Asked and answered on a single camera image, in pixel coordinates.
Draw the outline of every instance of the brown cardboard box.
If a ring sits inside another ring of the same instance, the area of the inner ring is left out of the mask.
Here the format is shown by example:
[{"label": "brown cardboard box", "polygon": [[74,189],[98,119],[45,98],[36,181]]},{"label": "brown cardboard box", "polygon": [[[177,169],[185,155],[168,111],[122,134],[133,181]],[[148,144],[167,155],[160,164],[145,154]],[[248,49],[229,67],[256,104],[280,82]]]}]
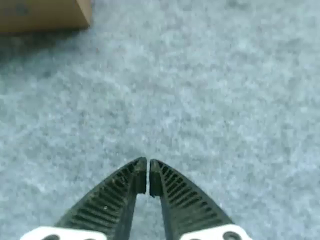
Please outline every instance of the brown cardboard box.
[{"label": "brown cardboard box", "polygon": [[91,16],[91,0],[0,0],[0,34],[87,28]]}]

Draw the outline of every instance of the white metal plate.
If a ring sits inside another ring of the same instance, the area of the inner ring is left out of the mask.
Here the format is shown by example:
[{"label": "white metal plate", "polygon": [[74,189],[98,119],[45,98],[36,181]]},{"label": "white metal plate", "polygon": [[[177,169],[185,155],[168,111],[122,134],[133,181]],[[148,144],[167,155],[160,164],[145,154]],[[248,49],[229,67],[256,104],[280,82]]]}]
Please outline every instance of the white metal plate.
[{"label": "white metal plate", "polygon": [[[226,233],[235,233],[239,238],[224,238]],[[188,232],[182,235],[180,240],[252,240],[246,231],[238,225],[227,224],[208,228],[200,231]]]},{"label": "white metal plate", "polygon": [[40,226],[25,235],[20,240],[46,240],[46,237],[56,235],[56,240],[107,240],[106,235],[97,231],[78,230],[61,227]]}]

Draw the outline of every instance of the gray carpet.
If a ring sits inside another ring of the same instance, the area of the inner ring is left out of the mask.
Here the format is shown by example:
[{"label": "gray carpet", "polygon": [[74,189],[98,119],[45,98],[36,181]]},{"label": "gray carpet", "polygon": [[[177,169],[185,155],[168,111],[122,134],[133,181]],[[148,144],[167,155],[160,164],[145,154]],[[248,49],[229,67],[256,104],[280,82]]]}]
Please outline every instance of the gray carpet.
[{"label": "gray carpet", "polygon": [[[79,33],[0,38],[0,232],[51,225],[136,157],[253,239],[320,232],[320,2],[96,0]],[[139,196],[131,238],[165,238]]]}]

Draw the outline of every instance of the cardboard box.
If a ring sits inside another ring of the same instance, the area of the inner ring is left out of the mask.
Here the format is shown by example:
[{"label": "cardboard box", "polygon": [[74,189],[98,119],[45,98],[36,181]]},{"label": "cardboard box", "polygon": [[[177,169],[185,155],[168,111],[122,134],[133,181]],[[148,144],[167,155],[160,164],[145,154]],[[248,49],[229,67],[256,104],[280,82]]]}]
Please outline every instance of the cardboard box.
[{"label": "cardboard box", "polygon": [[87,28],[91,16],[91,0],[0,0],[0,33]]}]

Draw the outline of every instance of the carpet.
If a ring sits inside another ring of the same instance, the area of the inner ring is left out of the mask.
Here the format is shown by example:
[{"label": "carpet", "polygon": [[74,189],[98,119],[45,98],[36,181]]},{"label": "carpet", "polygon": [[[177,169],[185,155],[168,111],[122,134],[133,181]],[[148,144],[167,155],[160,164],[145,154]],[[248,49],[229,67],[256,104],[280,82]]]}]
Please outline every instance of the carpet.
[{"label": "carpet", "polygon": [[[320,2],[96,0],[0,38],[0,232],[54,224],[123,164],[181,171],[253,239],[320,232]],[[139,196],[130,239],[164,239]]]}]

